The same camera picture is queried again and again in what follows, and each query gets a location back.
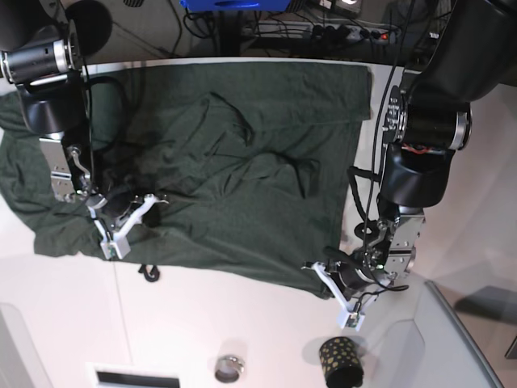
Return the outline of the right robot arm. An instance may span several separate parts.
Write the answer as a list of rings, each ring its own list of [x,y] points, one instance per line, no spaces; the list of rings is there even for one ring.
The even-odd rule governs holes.
[[[3,1],[1,71],[15,86],[27,129],[40,139],[55,198],[83,200],[121,223],[134,208],[130,190],[104,182],[92,146],[94,81],[82,73],[112,31],[100,1]]]

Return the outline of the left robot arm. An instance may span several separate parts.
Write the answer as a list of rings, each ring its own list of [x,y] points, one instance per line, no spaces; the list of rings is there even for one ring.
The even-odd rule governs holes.
[[[345,301],[396,292],[410,270],[424,211],[445,193],[452,159],[464,149],[472,128],[471,104],[499,83],[516,57],[513,1],[457,1],[425,69],[405,74],[383,100],[385,118],[376,124],[372,165],[350,167],[351,190],[365,178],[379,188],[359,205],[352,253],[324,250],[314,264],[327,293]]]

